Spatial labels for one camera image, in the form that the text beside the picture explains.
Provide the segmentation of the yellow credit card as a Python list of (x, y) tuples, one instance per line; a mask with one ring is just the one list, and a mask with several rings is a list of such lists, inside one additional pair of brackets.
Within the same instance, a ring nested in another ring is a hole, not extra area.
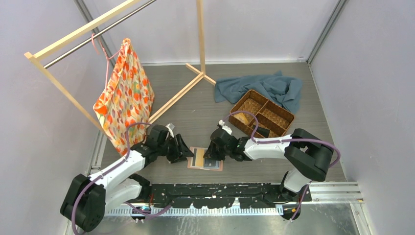
[(206, 148), (202, 147), (191, 147), (190, 151), (193, 153), (193, 157), (188, 158), (188, 168), (200, 169), (204, 167), (204, 154)]

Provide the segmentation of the orange credit card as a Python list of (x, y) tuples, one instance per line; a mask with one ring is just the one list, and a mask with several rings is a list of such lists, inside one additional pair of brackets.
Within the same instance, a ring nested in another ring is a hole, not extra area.
[(246, 118), (246, 116), (244, 115), (244, 113), (236, 113), (233, 116), (237, 120), (239, 120), (241, 123), (243, 123), (244, 125), (248, 125), (250, 123), (250, 121)]

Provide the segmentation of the woven wicker divided basket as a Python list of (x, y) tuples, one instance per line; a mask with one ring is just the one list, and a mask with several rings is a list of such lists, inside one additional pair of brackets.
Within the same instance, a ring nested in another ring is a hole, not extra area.
[[(255, 127), (262, 127), (270, 130), (269, 138), (281, 137), (286, 134), (295, 119), (295, 115), (278, 106), (255, 90), (249, 90), (230, 110), (229, 122), (246, 135), (251, 135)], [(233, 115), (244, 113), (250, 121), (244, 125)], [(255, 133), (256, 138), (264, 138)]]

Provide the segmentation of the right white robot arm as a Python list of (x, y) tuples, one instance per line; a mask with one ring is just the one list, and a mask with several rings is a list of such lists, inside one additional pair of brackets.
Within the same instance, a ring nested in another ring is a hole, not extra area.
[(286, 159), (293, 169), (284, 175), (279, 194), (282, 199), (292, 201), (308, 183), (326, 179), (335, 151), (335, 146), (304, 129), (297, 128), (290, 135), (275, 138), (236, 138), (231, 129), (220, 121), (210, 136), (204, 158), (222, 161), (228, 156), (239, 162)]

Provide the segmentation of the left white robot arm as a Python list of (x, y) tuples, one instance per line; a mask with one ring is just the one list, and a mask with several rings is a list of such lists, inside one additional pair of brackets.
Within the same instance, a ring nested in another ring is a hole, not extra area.
[(105, 213), (135, 199), (139, 203), (151, 197), (151, 184), (138, 171), (159, 156), (170, 163), (185, 161), (194, 154), (173, 125), (151, 125), (143, 141), (127, 147), (117, 161), (97, 173), (75, 176), (60, 208), (60, 214), (72, 226), (85, 232), (94, 230)]

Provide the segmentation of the orange floral hanging garment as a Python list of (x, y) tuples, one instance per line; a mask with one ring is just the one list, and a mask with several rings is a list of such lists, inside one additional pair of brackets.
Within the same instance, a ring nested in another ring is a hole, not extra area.
[(121, 44), (106, 87), (93, 106), (104, 133), (123, 156), (144, 139), (155, 93), (130, 39)]

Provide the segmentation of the blue-grey crumpled cloth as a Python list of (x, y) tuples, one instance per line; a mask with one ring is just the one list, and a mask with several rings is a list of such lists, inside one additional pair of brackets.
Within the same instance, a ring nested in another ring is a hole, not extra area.
[(227, 100), (235, 104), (249, 90), (254, 90), (295, 114), (300, 109), (302, 87), (302, 80), (285, 76), (281, 71), (274, 74), (221, 78), (214, 87), (214, 100), (217, 103)]

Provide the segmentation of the pink clothes hanger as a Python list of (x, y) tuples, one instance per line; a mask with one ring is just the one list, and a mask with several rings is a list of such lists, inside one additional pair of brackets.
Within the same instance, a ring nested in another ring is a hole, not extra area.
[(95, 39), (94, 39), (94, 36), (95, 36), (95, 33), (93, 33), (92, 35), (91, 35), (91, 43), (92, 43), (92, 45), (93, 45), (93, 48), (95, 49), (95, 51), (96, 51), (96, 53), (97, 54), (100, 54), (100, 51), (102, 51), (102, 53), (103, 53), (103, 55), (105, 56), (105, 59), (106, 59), (106, 69), (105, 69), (105, 87), (107, 86), (107, 84), (108, 84), (108, 81), (109, 81), (109, 68), (110, 68), (110, 62), (111, 62), (111, 60), (114, 58), (114, 57), (116, 57), (119, 53), (120, 53), (120, 51), (121, 50), (118, 50), (116, 53), (114, 53), (114, 54), (112, 54), (112, 55), (108, 55), (108, 53), (107, 53), (107, 51), (106, 51), (106, 49), (104, 48), (104, 46), (103, 46), (103, 44), (102, 44), (102, 41), (98, 38), (98, 42), (99, 42), (99, 47), (100, 47), (100, 50), (97, 48), (97, 46), (95, 45)]

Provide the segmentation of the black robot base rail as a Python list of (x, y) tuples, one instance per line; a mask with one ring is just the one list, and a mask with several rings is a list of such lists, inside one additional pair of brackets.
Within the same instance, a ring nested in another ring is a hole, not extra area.
[(176, 209), (191, 206), (197, 209), (228, 209), (239, 205), (242, 209), (260, 209), (277, 204), (297, 204), (304, 191), (303, 202), (310, 202), (310, 191), (305, 186), (294, 194), (283, 192), (278, 183), (152, 184), (144, 190), (143, 196), (129, 202), (149, 203), (157, 208), (171, 205)]

